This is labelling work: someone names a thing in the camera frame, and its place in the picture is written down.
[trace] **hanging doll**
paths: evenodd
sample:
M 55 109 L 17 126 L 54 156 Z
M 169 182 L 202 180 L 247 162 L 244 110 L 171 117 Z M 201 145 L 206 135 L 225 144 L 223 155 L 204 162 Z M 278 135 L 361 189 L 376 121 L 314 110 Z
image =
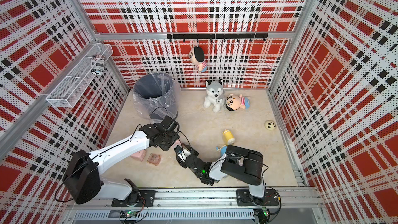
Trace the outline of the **hanging doll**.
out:
M 205 72 L 207 70 L 207 63 L 205 61 L 205 53 L 201 47 L 193 47 L 189 52 L 189 59 L 193 64 L 196 65 L 199 72 Z

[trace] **white wire basket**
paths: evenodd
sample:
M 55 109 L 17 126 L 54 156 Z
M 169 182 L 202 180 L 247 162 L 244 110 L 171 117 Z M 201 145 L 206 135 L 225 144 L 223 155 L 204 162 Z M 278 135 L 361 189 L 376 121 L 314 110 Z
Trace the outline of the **white wire basket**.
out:
M 106 61 L 113 53 L 109 44 L 96 43 L 90 45 L 92 47 L 81 61 L 46 97 L 53 107 L 74 107 L 95 77 L 91 73 L 91 69 L 96 65 L 96 63 L 92 62 L 93 59 L 99 59 L 103 56 Z

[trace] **pink object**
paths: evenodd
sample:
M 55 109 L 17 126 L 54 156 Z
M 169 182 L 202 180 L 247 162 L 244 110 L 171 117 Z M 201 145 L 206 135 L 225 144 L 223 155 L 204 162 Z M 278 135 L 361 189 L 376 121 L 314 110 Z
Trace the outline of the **pink object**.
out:
M 148 163 L 158 165 L 160 163 L 160 155 L 151 153 L 147 160 Z
M 146 150 L 141 150 L 139 152 L 136 152 L 136 153 L 130 155 L 130 157 L 132 157 L 134 160 L 142 162 L 144 160 L 144 157 L 146 154 L 147 154 Z
M 180 142 L 180 140 L 179 139 L 177 139 L 175 142 L 174 142 L 174 144 L 172 145 L 172 149 L 174 149 L 175 147 L 177 147 L 177 146 L 180 146 L 181 145 L 181 142 Z

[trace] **beige floor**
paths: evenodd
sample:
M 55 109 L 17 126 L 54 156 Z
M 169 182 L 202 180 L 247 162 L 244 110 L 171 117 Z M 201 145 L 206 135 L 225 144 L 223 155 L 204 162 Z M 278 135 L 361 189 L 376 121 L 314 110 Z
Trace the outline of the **beige floor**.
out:
M 264 155 L 264 163 L 269 169 L 264 173 L 268 186 L 297 186 L 291 164 L 286 154 L 281 134 L 276 128 L 267 131 L 264 122 L 274 119 L 271 105 L 265 91 L 245 90 L 235 94 L 250 96 L 251 106 L 230 112 L 226 108 L 220 112 L 212 111 L 213 105 L 202 107 L 206 91 L 181 91 L 181 103 L 177 122 L 180 130 L 189 138 L 192 147 L 199 152 L 198 157 L 205 162 L 216 161 L 220 153 L 216 146 L 222 146 L 222 131 L 228 129 L 236 138 L 235 145 L 256 150 Z M 107 145 L 113 144 L 132 134 L 138 124 L 147 124 L 148 119 L 137 116 L 133 105 L 132 94 L 120 112 L 115 127 L 108 139 Z M 181 142 L 187 143 L 184 137 Z M 149 154 L 162 156 L 158 166 L 147 163 Z M 167 152 L 159 147 L 150 147 L 144 161 L 139 162 L 128 157 L 114 165 L 104 173 L 104 176 L 123 180 L 131 179 L 138 187 L 206 187 L 187 168 L 184 169 L 176 161 L 173 149 Z M 233 177 L 226 177 L 214 186 L 237 187 L 247 186 Z

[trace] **plastic bag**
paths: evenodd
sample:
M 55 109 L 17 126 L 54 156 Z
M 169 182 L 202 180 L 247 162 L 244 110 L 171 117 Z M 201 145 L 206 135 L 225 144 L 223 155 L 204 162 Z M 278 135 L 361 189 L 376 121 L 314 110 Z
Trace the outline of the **plastic bag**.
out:
M 149 115 L 157 107 L 151 116 L 154 122 L 161 122 L 166 114 L 171 118 L 178 115 L 178 99 L 180 85 L 167 73 L 156 72 L 138 79 L 132 89 L 134 107 L 142 118 L 149 119 Z

